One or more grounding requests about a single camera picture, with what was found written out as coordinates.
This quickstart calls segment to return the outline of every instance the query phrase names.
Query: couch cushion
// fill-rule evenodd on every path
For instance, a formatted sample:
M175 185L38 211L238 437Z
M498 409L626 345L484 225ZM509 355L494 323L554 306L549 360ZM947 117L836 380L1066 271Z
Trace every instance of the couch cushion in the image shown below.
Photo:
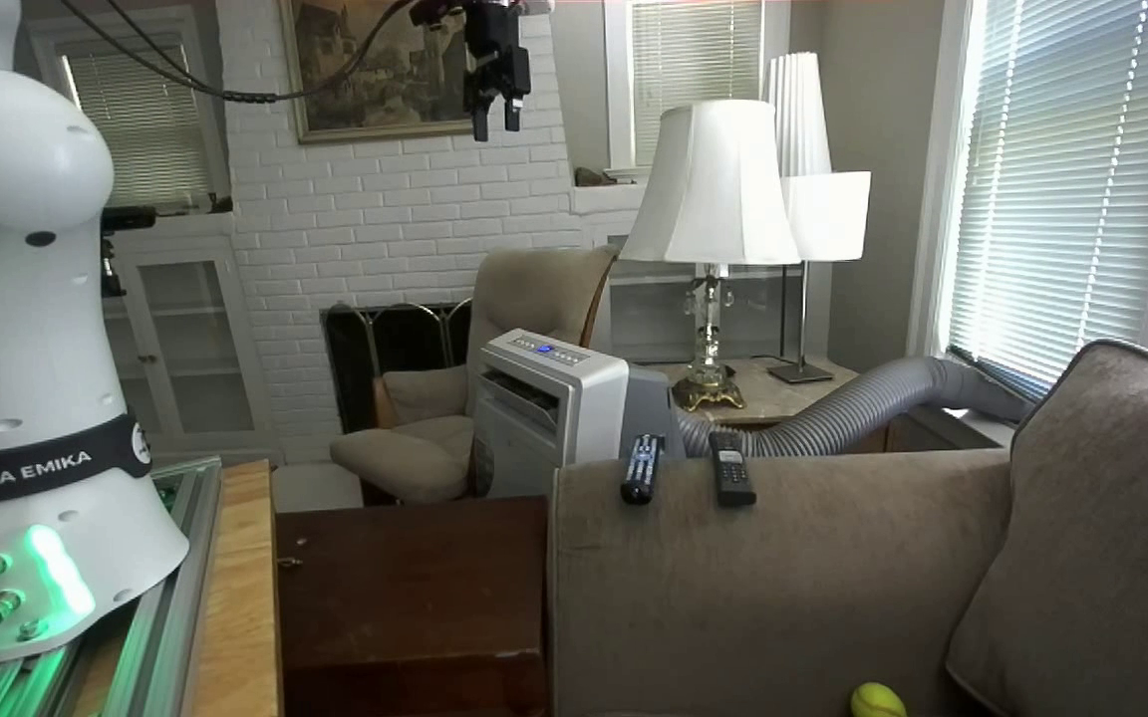
M998 713L1148 713L1148 355L1093 344L1011 444L947 672Z
M709 461L623 507L619 461L566 468L546 521L554 713L812 717L890 680L967 713L942 659L1010 519L1002 449L748 457L757 507L716 509Z
M450 501L468 489L472 418L355 429L332 444L332 457L399 501Z

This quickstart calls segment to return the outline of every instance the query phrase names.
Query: tennis ball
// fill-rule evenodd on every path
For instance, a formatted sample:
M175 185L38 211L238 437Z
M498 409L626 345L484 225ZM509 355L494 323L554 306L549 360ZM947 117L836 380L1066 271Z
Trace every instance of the tennis ball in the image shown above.
M853 717L905 717L905 701L882 680L861 680L848 709Z

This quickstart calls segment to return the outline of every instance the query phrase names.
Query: beige armchair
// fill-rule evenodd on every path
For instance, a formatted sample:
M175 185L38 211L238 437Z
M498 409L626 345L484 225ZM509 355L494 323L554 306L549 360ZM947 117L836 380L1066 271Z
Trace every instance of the beige armchair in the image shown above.
M610 263L606 248L486 255L472 299L468 364L380 376L380 428L335 437L332 457L365 493L395 501L450 501L484 489L486 478L472 457L472 385L484 345L514 328L585 345Z

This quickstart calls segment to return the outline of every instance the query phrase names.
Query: window blinds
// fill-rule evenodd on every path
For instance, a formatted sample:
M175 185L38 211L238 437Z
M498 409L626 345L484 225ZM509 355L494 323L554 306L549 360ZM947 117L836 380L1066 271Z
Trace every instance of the window blinds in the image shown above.
M161 40L186 68L181 40ZM65 51L70 90L115 159L113 207L209 211L212 175L201 100L113 47Z
M635 0L628 12L635 167L651 170L660 113L761 96L761 0Z
M990 0L954 345L1052 384L1148 295L1148 0Z

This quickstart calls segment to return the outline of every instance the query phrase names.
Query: white robot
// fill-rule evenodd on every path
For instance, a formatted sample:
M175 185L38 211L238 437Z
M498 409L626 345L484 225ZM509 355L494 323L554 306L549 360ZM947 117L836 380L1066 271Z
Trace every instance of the white robot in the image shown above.
M15 25L0 0L0 663L70 641L186 554L101 320L113 157L13 73Z

